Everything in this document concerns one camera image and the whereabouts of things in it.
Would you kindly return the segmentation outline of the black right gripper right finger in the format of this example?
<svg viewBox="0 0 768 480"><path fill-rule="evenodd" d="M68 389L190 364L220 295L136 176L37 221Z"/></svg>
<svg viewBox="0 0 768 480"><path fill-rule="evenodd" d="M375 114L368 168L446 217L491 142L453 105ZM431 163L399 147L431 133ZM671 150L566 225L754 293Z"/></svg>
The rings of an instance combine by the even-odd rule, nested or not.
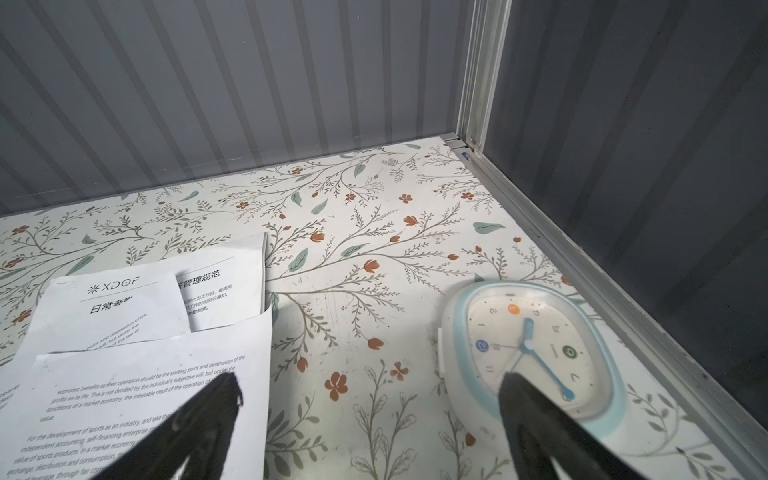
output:
<svg viewBox="0 0 768 480"><path fill-rule="evenodd" d="M498 401L519 479L642 477L522 375L504 376Z"/></svg>

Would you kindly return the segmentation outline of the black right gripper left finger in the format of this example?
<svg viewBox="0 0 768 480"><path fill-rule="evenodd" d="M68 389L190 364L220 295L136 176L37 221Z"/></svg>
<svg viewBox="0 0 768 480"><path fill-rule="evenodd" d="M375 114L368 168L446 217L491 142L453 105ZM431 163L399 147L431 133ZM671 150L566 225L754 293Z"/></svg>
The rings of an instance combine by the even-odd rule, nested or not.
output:
<svg viewBox="0 0 768 480"><path fill-rule="evenodd" d="M235 374L221 373L97 479L219 479L243 396Z"/></svg>

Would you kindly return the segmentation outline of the English text paper sheet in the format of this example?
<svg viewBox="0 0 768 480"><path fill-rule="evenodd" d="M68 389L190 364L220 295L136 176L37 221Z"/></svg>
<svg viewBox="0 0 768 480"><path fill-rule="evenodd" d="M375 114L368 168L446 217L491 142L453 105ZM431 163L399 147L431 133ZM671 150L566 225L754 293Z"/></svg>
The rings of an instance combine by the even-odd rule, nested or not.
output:
<svg viewBox="0 0 768 480"><path fill-rule="evenodd" d="M173 338L40 356L1 413L4 479L88 479L221 373L243 397L226 479L263 475L272 314Z"/></svg>

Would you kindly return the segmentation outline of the XDOF header paper sheet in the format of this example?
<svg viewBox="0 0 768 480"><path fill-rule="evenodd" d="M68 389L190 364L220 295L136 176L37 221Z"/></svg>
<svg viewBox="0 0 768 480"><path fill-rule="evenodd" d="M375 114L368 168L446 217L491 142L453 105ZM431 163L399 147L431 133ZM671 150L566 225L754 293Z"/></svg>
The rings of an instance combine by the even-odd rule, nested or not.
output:
<svg viewBox="0 0 768 480"><path fill-rule="evenodd" d="M101 272L52 282L33 313L14 361L89 351L189 333L190 321L170 271Z"/></svg>

